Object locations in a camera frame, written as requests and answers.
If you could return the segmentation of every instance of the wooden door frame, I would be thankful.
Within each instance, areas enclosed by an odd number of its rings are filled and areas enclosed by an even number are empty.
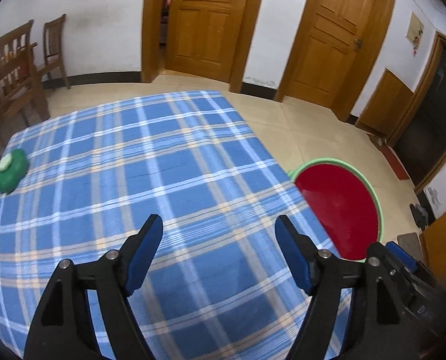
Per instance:
[[[405,129],[409,126],[417,113],[421,102],[426,96],[426,93],[430,89],[431,83],[435,78],[435,74],[438,70],[438,65],[440,64],[441,54],[443,52],[443,47],[446,47],[446,36],[441,32],[436,32],[435,40],[433,41],[433,47],[430,52],[430,57],[426,63],[425,71],[420,79],[417,89],[414,91],[413,99],[411,100],[408,108],[405,111],[402,120],[398,124],[397,128],[388,138],[388,145],[394,147],[400,137],[403,135]],[[436,174],[443,168],[446,164],[446,150],[436,164],[431,168],[431,170],[426,174],[426,176],[421,180],[418,185],[414,188],[416,194],[423,191],[423,188],[430,183],[431,180],[436,176]]]
[[[275,101],[282,102],[291,82],[292,74],[298,64],[298,52],[301,50],[306,35],[310,30],[313,13],[318,0],[306,0],[303,16],[294,38],[293,47],[286,64],[283,78],[275,95]],[[335,96],[331,110],[341,121],[346,121],[357,102],[363,87],[370,76],[371,69],[380,53],[386,32],[393,14],[395,0],[376,0],[370,19],[363,33],[363,47],[357,53],[350,71],[340,90]]]
[[[159,39],[161,2],[163,0],[143,0],[141,21],[141,82],[151,83],[159,72]],[[261,0],[246,0],[243,19],[234,53],[230,74],[230,92],[239,93],[245,72],[246,60],[250,52],[251,40],[255,32]]]

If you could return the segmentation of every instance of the screw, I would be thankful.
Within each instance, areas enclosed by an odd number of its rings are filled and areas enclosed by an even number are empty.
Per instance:
[[[119,252],[115,249],[111,249],[110,251],[108,251],[105,256],[107,259],[109,260],[114,260],[115,258],[117,258],[119,255]]]
[[[318,251],[318,256],[324,259],[329,259],[330,257],[332,257],[332,253],[328,249],[320,249]]]
[[[70,266],[70,264],[71,264],[71,260],[70,259],[63,259],[63,260],[60,261],[58,266],[61,269],[66,269],[66,268],[68,268]]]
[[[380,265],[380,260],[377,259],[376,257],[370,257],[368,259],[368,264],[370,264],[371,266],[379,266]]]

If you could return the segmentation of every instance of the green soap dish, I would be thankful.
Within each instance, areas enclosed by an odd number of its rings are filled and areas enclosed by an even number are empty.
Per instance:
[[[5,155],[0,161],[0,193],[13,192],[28,169],[29,162],[23,150],[16,149]]]

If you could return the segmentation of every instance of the plaid tablecloth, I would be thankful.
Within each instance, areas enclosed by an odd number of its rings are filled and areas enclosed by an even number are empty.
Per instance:
[[[130,298],[157,359],[284,358],[309,299],[274,235],[287,214],[334,246],[285,172],[215,91],[167,93],[73,112],[17,133],[30,170],[0,195],[0,337],[22,355],[56,264],[98,259],[159,214],[164,235]],[[111,351],[94,291],[101,351]],[[342,293],[327,358],[339,353]]]

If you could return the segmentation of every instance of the blue tablecloth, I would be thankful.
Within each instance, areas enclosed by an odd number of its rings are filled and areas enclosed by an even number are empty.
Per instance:
[[[104,104],[28,128],[30,169],[0,195],[0,337],[22,355],[56,264],[96,260],[159,214],[164,235],[130,305],[157,359],[270,359],[289,351],[309,299],[274,236],[287,214],[335,252],[285,172],[215,91]],[[113,357],[94,291],[101,351]],[[344,290],[327,358],[339,353]]]

